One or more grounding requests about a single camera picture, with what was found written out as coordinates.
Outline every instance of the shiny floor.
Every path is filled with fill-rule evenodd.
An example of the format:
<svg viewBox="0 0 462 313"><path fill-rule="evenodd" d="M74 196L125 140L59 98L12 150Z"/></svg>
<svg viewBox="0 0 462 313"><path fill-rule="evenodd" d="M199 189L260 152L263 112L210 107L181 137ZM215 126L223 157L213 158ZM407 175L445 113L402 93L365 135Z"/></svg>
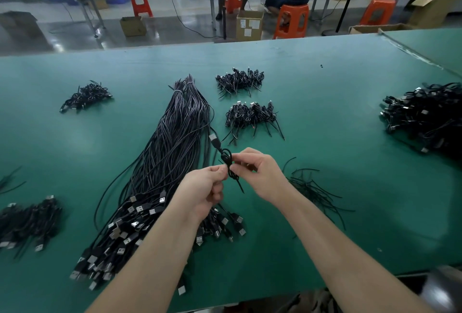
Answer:
<svg viewBox="0 0 462 313"><path fill-rule="evenodd" d="M263 10L263 0L249 0L246 9ZM313 19L319 19L325 0L318 0L311 11ZM342 24L342 30L356 25L364 13L369 0L353 0ZM50 3L43 0L0 0L0 13L9 10L28 11L37 19L43 36L35 39L12 36L0 27L0 56L37 54L48 52L84 51L95 49L114 49L150 45L170 45L201 42L222 42L222 23L217 22L217 31L212 28L210 0L149 0L153 18L145 18L147 35L125 37L119 20L123 16L132 16L131 3L110 5L101 10L105 29L95 39L92 30L85 22L79 6L65 3ZM307 37L319 36L325 29L335 28L340 18L343 2L331 1L322 25L319 21L310 21ZM405 21L408 14L402 8L396 8L392 23ZM89 9L90 18L95 19L94 11ZM236 36L236 15L228 14L227 36L233 41ZM445 26L460 26L462 17L448 17ZM271 39L276 27L276 19L266 14L263 20L262 39Z"/></svg>

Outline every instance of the round stand base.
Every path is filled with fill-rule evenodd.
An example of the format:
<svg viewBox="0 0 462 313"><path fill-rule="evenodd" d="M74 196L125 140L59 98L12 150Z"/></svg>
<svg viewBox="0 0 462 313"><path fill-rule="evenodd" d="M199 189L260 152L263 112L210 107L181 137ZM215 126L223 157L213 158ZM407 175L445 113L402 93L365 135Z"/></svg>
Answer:
<svg viewBox="0 0 462 313"><path fill-rule="evenodd" d="M323 30L321 32L322 36L345 36L347 34L348 34L348 32L346 32L346 31L335 32L335 30Z"/></svg>

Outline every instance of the orange stool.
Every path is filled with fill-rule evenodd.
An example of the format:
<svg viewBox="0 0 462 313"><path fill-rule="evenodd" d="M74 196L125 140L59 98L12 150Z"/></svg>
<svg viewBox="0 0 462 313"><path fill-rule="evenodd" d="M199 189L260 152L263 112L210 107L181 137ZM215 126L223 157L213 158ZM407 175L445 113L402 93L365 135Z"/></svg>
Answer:
<svg viewBox="0 0 462 313"><path fill-rule="evenodd" d="M151 11L147 0L143 0L143 4L136 4L136 0L132 0L132 6L135 16L138 16L140 13L148 13L150 17L153 17L153 12Z"/></svg>
<svg viewBox="0 0 462 313"><path fill-rule="evenodd" d="M225 0L226 12L232 14L234 9L241 7L242 0Z"/></svg>
<svg viewBox="0 0 462 313"><path fill-rule="evenodd" d="M393 9L395 9L396 0L372 0L364 12L360 25L386 25L390 20ZM372 20L372 14L376 10L382 10L382 16L377 20Z"/></svg>
<svg viewBox="0 0 462 313"><path fill-rule="evenodd" d="M289 14L291 17L289 26L281 26L281 20L283 14ZM276 25L276 31L274 31L273 39L276 37L281 38L303 38L306 34L306 26L308 25L308 4L300 6L283 5L278 16L278 23ZM298 27L300 18L304 16L304 22L302 27Z"/></svg>

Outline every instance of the black stand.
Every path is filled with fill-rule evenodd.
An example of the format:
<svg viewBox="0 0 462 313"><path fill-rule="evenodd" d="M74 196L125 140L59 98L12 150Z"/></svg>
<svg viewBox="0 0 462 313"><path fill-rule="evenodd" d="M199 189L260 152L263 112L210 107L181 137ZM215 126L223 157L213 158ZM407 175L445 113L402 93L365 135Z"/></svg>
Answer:
<svg viewBox="0 0 462 313"><path fill-rule="evenodd" d="M223 0L223 5L221 6L221 12L223 15L223 39L226 39L226 7L225 7L226 0Z"/></svg>
<svg viewBox="0 0 462 313"><path fill-rule="evenodd" d="M321 32L321 35L323 36L338 36L340 34L348 34L348 32L340 32L340 27L342 26L343 18L345 17L345 14L347 13L348 5L350 4L351 0L346 0L345 7L343 8L342 16L340 17L339 23L337 25L337 29L334 30L325 30Z"/></svg>

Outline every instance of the white paper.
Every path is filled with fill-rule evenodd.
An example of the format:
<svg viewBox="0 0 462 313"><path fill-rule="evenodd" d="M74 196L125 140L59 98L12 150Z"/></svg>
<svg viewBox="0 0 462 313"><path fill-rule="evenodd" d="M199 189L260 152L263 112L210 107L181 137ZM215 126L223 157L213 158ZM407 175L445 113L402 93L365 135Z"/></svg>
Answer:
<svg viewBox="0 0 462 313"><path fill-rule="evenodd" d="M260 28L260 20L249 20L249 27L258 30Z"/></svg>

